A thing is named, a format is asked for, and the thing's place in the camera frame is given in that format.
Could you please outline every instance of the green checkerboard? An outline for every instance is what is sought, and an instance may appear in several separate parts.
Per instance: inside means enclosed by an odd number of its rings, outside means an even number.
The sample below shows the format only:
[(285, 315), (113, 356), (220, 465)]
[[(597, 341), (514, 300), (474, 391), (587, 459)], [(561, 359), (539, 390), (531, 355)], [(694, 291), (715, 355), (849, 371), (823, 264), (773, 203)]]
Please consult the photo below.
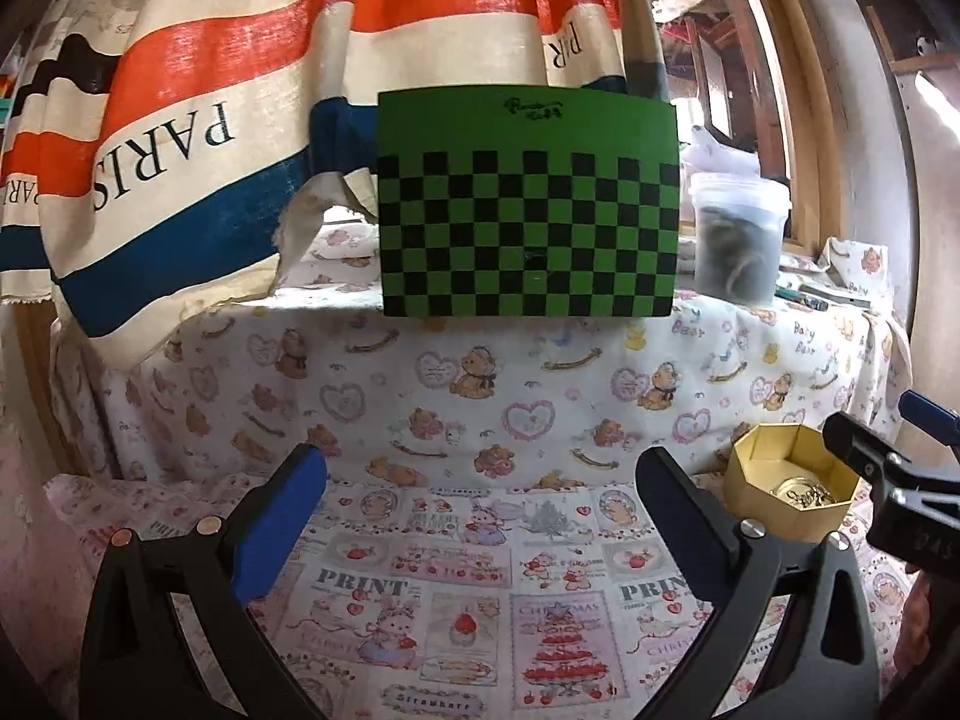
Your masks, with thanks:
[(378, 105), (384, 313), (661, 317), (673, 301), (673, 107), (445, 87)]

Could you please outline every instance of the striped fabric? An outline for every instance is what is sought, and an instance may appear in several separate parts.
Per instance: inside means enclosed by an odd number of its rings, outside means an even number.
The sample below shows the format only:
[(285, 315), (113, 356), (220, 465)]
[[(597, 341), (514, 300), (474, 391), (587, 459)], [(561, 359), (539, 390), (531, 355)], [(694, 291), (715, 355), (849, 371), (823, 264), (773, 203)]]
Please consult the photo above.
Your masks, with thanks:
[(380, 92), (468, 83), (666, 90), (646, 0), (55, 0), (0, 162), (2, 295), (52, 290), (135, 365), (264, 295), (329, 205), (376, 216)]

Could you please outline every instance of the handwritten signature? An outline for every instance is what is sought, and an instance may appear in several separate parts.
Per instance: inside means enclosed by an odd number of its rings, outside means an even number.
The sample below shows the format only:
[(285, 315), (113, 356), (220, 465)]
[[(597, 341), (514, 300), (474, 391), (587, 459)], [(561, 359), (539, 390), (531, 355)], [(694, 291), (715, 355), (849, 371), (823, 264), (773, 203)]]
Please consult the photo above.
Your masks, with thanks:
[(523, 116), (530, 119), (531, 122), (539, 122), (542, 119), (561, 119), (563, 117), (563, 103), (559, 101), (553, 103), (522, 103), (520, 98), (510, 98), (503, 105), (515, 116)]

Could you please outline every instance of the gold box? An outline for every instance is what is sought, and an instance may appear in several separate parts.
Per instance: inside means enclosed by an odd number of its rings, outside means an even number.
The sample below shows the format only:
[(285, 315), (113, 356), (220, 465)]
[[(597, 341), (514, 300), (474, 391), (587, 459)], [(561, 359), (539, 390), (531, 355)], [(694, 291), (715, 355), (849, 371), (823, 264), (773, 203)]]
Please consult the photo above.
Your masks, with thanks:
[[(798, 509), (773, 494), (802, 476), (819, 482), (837, 503)], [(824, 446), (820, 431), (805, 425), (757, 425), (733, 445), (724, 477), (727, 509), (757, 519), (767, 533), (792, 541), (822, 541), (843, 522), (859, 477)]]

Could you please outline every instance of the metal bolt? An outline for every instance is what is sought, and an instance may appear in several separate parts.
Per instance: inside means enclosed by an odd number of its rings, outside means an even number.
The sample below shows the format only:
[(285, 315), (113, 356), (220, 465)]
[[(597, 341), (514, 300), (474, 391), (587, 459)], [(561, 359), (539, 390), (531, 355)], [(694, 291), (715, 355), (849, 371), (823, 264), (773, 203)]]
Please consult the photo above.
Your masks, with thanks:
[(197, 523), (197, 533), (201, 536), (213, 536), (213, 533), (217, 533), (223, 524), (219, 517), (204, 517)]
[(767, 529), (762, 522), (755, 519), (745, 519), (740, 522), (740, 532), (747, 538), (763, 538)]
[(127, 528), (121, 528), (110, 537), (110, 543), (115, 547), (125, 547), (133, 541), (133, 532)]
[(850, 549), (850, 540), (839, 531), (827, 533), (827, 541), (830, 542), (830, 546), (839, 549), (841, 552)]

